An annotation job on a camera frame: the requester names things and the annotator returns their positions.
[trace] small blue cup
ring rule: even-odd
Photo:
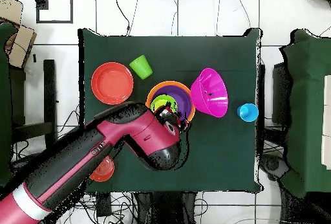
[[[259,116],[259,109],[252,103],[241,105],[237,109],[237,114],[243,121],[252,122]]]

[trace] magenta robot arm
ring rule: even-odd
[[[130,136],[136,154],[144,151],[140,159],[148,168],[174,168],[180,128],[172,119],[156,118],[145,105],[133,102],[96,115],[74,140],[44,151],[48,158],[0,201],[0,224],[37,224],[90,176],[124,136]]]

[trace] dark green tablecloth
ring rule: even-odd
[[[292,170],[281,182],[293,195],[303,197],[307,192],[331,192],[331,170],[321,164],[324,79],[331,74],[331,39],[297,30],[294,40],[284,48],[293,78],[287,142]]]
[[[0,24],[0,186],[6,185],[12,176],[8,167],[12,146],[12,96],[10,94],[9,64],[5,53],[5,43],[15,32],[16,29],[11,24]]]
[[[259,191],[254,181],[255,128],[236,114],[237,107],[255,103],[256,42],[259,30],[246,37],[118,37],[99,36],[84,29],[85,122],[109,106],[91,90],[91,77],[105,62],[129,63],[145,54],[153,75],[141,80],[133,71],[129,100],[145,103],[151,88],[176,80],[189,88],[201,70],[214,68],[223,78],[229,108],[222,118],[196,111],[189,131],[189,157],[177,171],[146,169],[125,145],[115,159],[115,173],[106,182],[94,182],[89,192],[240,190]]]

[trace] orange plate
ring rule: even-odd
[[[97,182],[107,181],[114,173],[114,161],[109,156],[99,164],[97,169],[90,175],[90,179]]]
[[[133,90],[133,77],[128,68],[116,62],[99,66],[91,80],[92,91],[103,103],[116,105],[124,102]]]

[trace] lime green cup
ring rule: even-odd
[[[139,56],[129,65],[141,79],[145,79],[153,73],[152,68],[149,66],[144,55]]]

